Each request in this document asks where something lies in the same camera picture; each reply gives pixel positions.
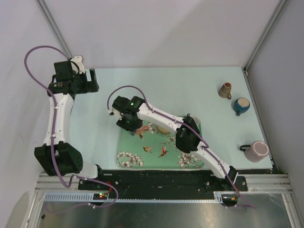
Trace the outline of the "salmon pink ceramic cup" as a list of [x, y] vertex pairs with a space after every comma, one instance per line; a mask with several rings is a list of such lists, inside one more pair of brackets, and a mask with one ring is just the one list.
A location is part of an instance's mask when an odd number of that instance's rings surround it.
[[143, 137], [143, 133], [146, 132], [146, 131], [149, 131], [150, 129], [150, 126], [148, 125], [143, 125], [141, 128], [137, 129], [135, 134], [136, 135], [139, 135], [140, 138]]

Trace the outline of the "beige round ceramic mug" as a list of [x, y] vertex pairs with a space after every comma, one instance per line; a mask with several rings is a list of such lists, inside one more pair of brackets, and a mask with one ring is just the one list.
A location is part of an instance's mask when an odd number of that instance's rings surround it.
[[164, 129], [164, 128], [158, 126], [158, 125], [156, 126], [156, 129], [157, 129], [157, 131], [158, 131], [159, 133], [161, 133], [161, 134], [170, 134], [170, 131], [168, 131], [168, 130], [166, 130], [166, 129]]

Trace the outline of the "small grey-blue cup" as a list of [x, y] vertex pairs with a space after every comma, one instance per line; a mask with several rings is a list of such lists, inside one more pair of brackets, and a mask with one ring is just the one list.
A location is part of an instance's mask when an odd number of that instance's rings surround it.
[[187, 114], [187, 116], [191, 117], [194, 120], [196, 126], [199, 127], [200, 119], [198, 117], [191, 115], [191, 114]]

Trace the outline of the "brown ceramic mug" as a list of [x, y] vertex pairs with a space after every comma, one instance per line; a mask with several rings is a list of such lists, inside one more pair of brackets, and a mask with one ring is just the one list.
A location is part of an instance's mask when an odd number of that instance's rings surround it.
[[231, 95], [231, 89], [232, 89], [232, 85], [229, 82], [226, 82], [222, 85], [222, 87], [219, 89], [218, 91], [218, 95], [221, 98], [226, 98], [231, 100], [232, 99], [232, 95]]

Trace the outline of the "dark blue ceramic mug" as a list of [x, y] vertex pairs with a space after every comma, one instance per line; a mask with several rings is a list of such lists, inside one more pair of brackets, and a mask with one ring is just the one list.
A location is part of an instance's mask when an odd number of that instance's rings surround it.
[[233, 110], [237, 116], [244, 114], [249, 108], [250, 108], [250, 102], [248, 99], [246, 99], [244, 97], [238, 98], [233, 103]]

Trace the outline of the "pale pink ceramic mug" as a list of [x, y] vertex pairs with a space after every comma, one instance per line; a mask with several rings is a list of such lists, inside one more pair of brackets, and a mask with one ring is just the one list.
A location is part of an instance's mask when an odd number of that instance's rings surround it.
[[249, 161], [254, 163], [260, 162], [269, 154], [269, 147], [263, 141], [254, 141], [251, 144], [241, 145], [239, 149]]

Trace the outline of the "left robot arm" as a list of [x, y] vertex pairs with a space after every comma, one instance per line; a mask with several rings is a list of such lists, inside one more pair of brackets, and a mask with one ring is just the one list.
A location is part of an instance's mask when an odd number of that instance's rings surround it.
[[89, 184], [99, 190], [105, 185], [100, 167], [83, 160], [81, 152], [71, 145], [70, 118], [76, 95], [99, 90], [95, 70], [90, 69], [88, 80], [81, 56], [54, 64], [55, 74], [47, 88], [50, 115], [43, 145], [36, 147], [34, 155], [49, 176], [74, 174], [89, 178]]

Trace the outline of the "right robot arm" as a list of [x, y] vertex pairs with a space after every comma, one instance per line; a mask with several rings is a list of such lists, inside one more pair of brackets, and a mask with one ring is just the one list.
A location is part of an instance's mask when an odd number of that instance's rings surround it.
[[223, 162], [204, 141], [194, 119], [174, 116], [150, 105], [146, 100], [134, 96], [132, 99], [118, 96], [111, 107], [110, 115], [118, 118], [116, 125], [135, 135], [143, 126], [143, 121], [151, 122], [175, 135], [176, 147], [184, 152], [193, 154], [203, 161], [219, 178], [222, 189], [231, 190], [237, 184], [238, 171]]

